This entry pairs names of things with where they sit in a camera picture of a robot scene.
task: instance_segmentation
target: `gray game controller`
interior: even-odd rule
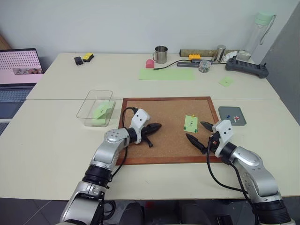
[[[266,68],[266,63],[262,64],[252,64],[248,62],[243,62],[236,60],[236,57],[229,59],[226,63],[225,69],[228,71],[238,70],[242,72],[252,73],[258,75],[259,78],[266,78],[269,75],[269,72]]]

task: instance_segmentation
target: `clear plastic container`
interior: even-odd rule
[[[202,60],[199,63],[199,71],[202,73],[207,73],[210,70],[211,63],[207,60]]]
[[[251,35],[243,47],[237,54],[237,59],[247,61],[251,58],[252,53],[258,45],[262,45],[264,37],[269,32],[276,15],[259,12],[255,17],[255,23],[252,28]]]
[[[112,95],[110,90],[90,90],[76,117],[86,126],[106,127],[116,103]]]

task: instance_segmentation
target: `black cylinder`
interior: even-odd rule
[[[254,207],[263,224],[283,224],[291,221],[283,200],[254,203]]]
[[[133,128],[128,128],[127,132],[129,133],[129,143],[136,142],[137,136]]]
[[[90,165],[84,174],[82,181],[97,184],[103,187],[107,187],[107,183],[111,179],[111,171],[99,166]]]
[[[228,142],[221,150],[220,155],[222,157],[229,158],[235,149],[236,149],[236,145],[232,144],[231,142]]]

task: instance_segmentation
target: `laptop keyboard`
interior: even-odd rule
[[[0,135],[5,130],[5,128],[8,126],[9,123],[0,123]]]
[[[24,102],[31,90],[0,90],[0,102]]]

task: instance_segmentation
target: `green bottle cap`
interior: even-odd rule
[[[274,14],[266,12],[258,12],[255,16],[255,23],[262,26],[267,26],[271,22]]]

